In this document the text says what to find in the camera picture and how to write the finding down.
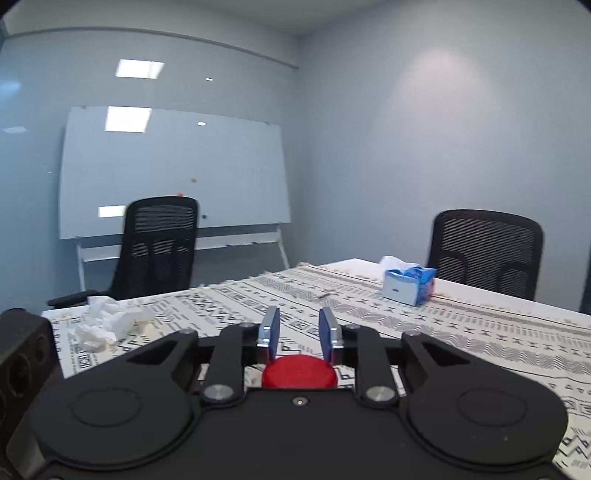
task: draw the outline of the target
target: red bottle cap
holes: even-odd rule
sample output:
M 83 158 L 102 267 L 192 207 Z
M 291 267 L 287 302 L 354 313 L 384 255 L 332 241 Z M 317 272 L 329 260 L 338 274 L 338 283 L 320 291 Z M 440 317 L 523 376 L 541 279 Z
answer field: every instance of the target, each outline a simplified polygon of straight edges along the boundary
M 262 373 L 264 388 L 336 388 L 333 368 L 324 360 L 310 355 L 282 356 L 271 362 Z

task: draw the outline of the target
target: patterned tablecloth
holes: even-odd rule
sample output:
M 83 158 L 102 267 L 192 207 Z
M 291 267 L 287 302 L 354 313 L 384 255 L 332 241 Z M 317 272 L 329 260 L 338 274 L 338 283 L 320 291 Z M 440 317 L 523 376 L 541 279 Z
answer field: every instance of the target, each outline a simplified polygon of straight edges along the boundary
M 85 308 L 46 316 L 53 324 L 66 377 L 183 328 L 212 336 L 227 325 L 260 322 L 270 305 L 281 309 L 279 355 L 321 355 L 317 319 L 323 306 L 331 307 L 340 323 L 370 326 L 383 336 L 399 338 L 404 331 L 419 330 L 555 391 L 568 409 L 569 427 L 554 461 L 572 477 L 591 480 L 591 327 L 437 294 L 423 306 L 409 307 L 384 299 L 380 288 L 377 278 L 301 265 L 247 280 L 127 300 L 124 303 L 146 305 L 155 320 L 98 353 L 82 350 L 70 333 Z M 260 371 L 247 370 L 246 384 L 258 385 Z M 340 385 L 353 383 L 351 369 L 336 371 Z M 397 383 L 403 391 L 399 378 Z

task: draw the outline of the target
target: metal bolt head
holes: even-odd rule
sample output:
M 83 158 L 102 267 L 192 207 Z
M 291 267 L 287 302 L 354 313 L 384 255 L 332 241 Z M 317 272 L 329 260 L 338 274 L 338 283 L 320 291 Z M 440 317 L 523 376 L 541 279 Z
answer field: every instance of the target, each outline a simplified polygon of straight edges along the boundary
M 396 392 L 390 387 L 376 385 L 375 387 L 368 388 L 365 396 L 372 401 L 384 402 L 392 400 L 396 396 Z
M 305 397 L 294 397 L 293 400 L 291 400 L 291 402 L 296 407 L 303 407 L 304 405 L 308 404 L 309 400 Z
M 229 385 L 213 384 L 203 390 L 203 396 L 208 400 L 223 401 L 231 398 L 234 395 L 234 390 Z

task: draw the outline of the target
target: mesh chair back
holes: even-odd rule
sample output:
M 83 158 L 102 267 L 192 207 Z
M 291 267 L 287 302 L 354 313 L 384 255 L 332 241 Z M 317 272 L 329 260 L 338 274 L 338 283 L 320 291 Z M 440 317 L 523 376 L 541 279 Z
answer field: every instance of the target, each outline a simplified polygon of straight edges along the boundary
M 188 197 L 129 205 L 109 295 L 124 300 L 189 288 L 198 218 L 199 204 Z
M 435 218 L 428 266 L 437 277 L 533 300 L 544 234 L 510 213 L 448 210 Z

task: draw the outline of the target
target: black speaker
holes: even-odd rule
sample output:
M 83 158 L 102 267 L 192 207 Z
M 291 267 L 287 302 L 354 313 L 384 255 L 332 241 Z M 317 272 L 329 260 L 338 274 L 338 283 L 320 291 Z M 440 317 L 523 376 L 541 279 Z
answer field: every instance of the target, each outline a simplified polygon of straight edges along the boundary
M 21 420 L 47 381 L 61 379 L 49 320 L 24 309 L 0 314 L 0 474 L 22 478 L 19 463 L 8 452 Z M 15 449 L 17 455 L 23 448 Z

